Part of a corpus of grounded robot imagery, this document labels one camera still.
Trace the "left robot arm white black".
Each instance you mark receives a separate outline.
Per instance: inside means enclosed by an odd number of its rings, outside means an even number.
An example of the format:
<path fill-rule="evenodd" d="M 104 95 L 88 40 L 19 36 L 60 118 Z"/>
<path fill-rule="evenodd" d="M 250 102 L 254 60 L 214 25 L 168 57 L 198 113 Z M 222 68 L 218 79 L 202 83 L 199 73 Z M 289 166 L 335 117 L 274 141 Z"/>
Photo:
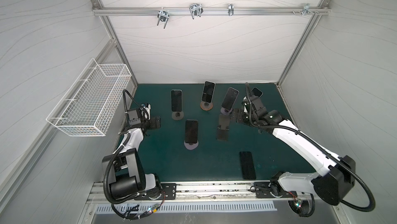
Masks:
<path fill-rule="evenodd" d="M 121 204 L 139 196 L 158 199 L 161 183 L 156 174 L 146 174 L 138 155 L 145 132 L 161 128 L 159 116 L 141 120 L 119 134 L 121 143 L 102 159 L 103 191 L 108 202 Z"/>

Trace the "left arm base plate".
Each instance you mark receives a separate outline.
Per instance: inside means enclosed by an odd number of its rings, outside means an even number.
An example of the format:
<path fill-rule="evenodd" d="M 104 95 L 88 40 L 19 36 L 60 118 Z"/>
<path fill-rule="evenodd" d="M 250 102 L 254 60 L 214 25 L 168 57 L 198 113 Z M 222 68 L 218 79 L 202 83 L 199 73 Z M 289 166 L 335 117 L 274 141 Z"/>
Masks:
<path fill-rule="evenodd" d="M 161 183 L 158 191 L 150 192 L 134 198 L 135 201 L 160 201 L 160 200 L 175 200 L 176 198 L 176 184 L 175 183 Z"/>

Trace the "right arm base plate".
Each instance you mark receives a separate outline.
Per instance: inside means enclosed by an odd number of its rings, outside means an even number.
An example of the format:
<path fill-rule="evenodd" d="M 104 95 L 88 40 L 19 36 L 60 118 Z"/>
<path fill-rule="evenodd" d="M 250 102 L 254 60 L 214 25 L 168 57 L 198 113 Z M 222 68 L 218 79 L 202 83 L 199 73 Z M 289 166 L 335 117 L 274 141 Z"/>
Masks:
<path fill-rule="evenodd" d="M 283 190 L 275 182 L 254 182 L 249 191 L 255 194 L 256 198 L 292 198 L 296 199 L 297 196 L 291 192 Z"/>

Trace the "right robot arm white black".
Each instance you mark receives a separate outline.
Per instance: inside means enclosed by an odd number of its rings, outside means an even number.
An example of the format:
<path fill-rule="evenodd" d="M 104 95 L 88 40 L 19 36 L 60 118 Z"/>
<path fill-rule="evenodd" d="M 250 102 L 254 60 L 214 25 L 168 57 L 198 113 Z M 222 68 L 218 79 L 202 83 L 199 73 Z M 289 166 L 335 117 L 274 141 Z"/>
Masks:
<path fill-rule="evenodd" d="M 356 163 L 349 157 L 340 157 L 321 146 L 304 132 L 299 130 L 292 121 L 283 118 L 276 110 L 255 119 L 248 109 L 235 110 L 232 114 L 236 121 L 261 131 L 267 131 L 283 141 L 313 168 L 313 173 L 278 172 L 271 179 L 273 194 L 284 192 L 302 192 L 313 194 L 327 204 L 336 206 L 340 203 L 361 212 L 371 212 L 376 201 L 367 184 L 356 174 Z M 344 197 L 358 183 L 369 198 L 368 206 L 356 206 L 344 200 Z"/>

